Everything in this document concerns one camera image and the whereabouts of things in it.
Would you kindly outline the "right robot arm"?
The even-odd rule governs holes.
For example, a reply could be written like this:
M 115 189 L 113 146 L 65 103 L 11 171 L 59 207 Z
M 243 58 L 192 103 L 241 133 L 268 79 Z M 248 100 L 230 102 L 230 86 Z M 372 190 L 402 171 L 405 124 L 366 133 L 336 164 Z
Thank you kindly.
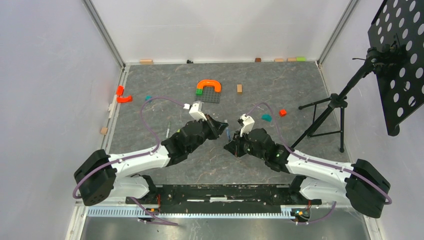
M 389 181 L 364 159 L 349 163 L 310 156 L 275 143 L 263 128 L 244 134 L 237 131 L 224 149 L 236 157 L 250 155 L 263 160 L 273 171 L 296 175 L 288 191 L 295 204 L 306 200 L 345 203 L 375 219 L 391 204 Z

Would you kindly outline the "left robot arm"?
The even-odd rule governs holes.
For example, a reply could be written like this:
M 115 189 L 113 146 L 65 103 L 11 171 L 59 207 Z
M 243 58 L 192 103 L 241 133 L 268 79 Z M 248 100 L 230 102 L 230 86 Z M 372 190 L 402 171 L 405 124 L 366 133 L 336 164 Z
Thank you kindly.
M 129 153 L 107 154 L 104 149 L 94 151 L 74 172 L 76 188 L 73 197 L 85 206 L 94 206 L 108 198 L 134 197 L 145 204 L 153 203 L 157 190 L 147 175 L 135 174 L 166 168 L 185 161 L 207 140 L 218 139 L 228 123 L 206 119 L 192 120 L 178 132 L 151 148 Z

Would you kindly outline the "blue pen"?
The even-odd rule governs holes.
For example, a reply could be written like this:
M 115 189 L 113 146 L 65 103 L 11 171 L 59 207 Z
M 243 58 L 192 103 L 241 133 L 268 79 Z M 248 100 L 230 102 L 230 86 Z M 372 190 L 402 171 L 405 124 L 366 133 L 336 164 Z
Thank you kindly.
M 230 142 L 232 140 L 230 130 L 227 128 L 225 131 L 226 131 L 227 140 L 228 140 L 228 142 Z

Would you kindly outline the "green highlighter pen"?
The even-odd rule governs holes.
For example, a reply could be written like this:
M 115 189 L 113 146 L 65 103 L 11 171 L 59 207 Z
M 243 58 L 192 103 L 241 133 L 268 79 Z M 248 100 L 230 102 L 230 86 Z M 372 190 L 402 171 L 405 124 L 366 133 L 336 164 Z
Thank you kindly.
M 169 138 L 170 136 L 171 124 L 172 123 L 169 121 L 167 125 L 167 129 L 166 129 L 166 135 L 165 135 L 166 138 Z

